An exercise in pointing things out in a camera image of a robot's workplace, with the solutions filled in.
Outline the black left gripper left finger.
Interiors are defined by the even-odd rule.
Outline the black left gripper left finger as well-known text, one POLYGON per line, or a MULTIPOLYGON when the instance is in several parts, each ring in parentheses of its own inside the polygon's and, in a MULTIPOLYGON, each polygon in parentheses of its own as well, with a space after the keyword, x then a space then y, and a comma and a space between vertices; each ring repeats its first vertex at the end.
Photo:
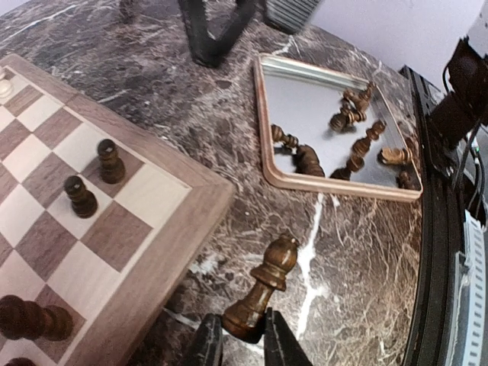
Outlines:
POLYGON ((221 365, 223 329, 221 316, 208 313, 199 325, 191 344, 190 365, 221 365))

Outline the dark pawn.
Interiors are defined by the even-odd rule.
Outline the dark pawn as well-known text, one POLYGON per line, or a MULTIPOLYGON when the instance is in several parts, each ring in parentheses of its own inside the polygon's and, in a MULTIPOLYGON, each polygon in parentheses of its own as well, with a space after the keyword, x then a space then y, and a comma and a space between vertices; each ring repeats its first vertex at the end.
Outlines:
POLYGON ((117 145, 113 140, 103 139, 97 146, 100 162, 99 174, 101 180, 108 184, 117 184, 124 179, 125 165, 119 157, 117 145))

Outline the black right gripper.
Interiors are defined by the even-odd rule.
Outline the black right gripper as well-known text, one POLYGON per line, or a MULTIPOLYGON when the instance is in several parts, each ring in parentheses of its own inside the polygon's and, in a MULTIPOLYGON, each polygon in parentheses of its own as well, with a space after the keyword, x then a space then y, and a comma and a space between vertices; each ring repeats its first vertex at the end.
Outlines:
POLYGON ((235 1, 226 21, 210 30, 204 1, 178 1, 188 48, 194 63, 218 68, 234 47, 255 13, 255 1, 235 1))

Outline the dark chess king piece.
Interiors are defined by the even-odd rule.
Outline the dark chess king piece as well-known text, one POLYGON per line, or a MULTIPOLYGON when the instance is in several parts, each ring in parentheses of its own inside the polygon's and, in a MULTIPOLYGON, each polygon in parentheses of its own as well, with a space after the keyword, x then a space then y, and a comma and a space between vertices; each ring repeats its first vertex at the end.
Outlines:
POLYGON ((72 330, 72 316, 63 307, 42 307, 15 295, 1 299, 1 334, 7 339, 45 338, 58 342, 67 339, 72 330))

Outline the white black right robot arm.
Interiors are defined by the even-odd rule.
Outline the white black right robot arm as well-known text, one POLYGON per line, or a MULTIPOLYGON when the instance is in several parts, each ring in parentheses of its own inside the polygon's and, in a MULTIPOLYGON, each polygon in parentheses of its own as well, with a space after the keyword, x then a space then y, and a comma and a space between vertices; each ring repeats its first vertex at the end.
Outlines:
MULTIPOLYGON (((286 34, 301 31, 320 6, 319 1, 265 1, 265 23, 286 34)), ((230 18, 219 37, 208 30, 204 1, 178 3, 191 58, 197 64, 217 68, 239 39, 255 13, 254 1, 236 1, 230 18)), ((430 163, 439 172, 450 175, 457 159, 449 151, 470 130, 487 124, 487 57, 481 56, 461 39, 445 70, 450 72, 451 87, 437 106, 428 112, 435 127, 428 151, 430 163)))

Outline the dark bishop piece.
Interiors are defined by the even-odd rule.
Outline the dark bishop piece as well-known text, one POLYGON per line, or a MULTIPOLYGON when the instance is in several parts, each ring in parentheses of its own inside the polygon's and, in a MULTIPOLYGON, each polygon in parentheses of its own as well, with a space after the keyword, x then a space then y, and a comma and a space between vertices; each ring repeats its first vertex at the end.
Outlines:
POLYGON ((262 263, 250 271, 255 279, 252 289, 223 313, 222 326, 230 335, 248 343, 259 341, 268 302, 275 291, 287 289, 286 277, 297 263, 298 246, 287 233, 268 245, 262 263))

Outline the dark queen piece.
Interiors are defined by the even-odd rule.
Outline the dark queen piece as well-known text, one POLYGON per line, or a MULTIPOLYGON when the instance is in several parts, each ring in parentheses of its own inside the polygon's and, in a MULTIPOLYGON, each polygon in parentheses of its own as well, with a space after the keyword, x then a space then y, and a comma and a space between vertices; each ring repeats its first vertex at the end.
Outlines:
POLYGON ((77 175, 69 176, 64 182, 64 191, 71 201, 71 208, 77 217, 92 217, 98 209, 94 194, 88 190, 84 181, 77 175))

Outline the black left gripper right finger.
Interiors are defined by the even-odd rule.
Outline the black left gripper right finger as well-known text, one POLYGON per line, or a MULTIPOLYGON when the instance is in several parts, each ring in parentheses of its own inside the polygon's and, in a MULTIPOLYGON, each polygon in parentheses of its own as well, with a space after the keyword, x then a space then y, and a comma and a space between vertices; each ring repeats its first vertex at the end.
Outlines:
POLYGON ((284 317, 268 308, 265 313, 264 355, 266 366, 312 366, 284 317))

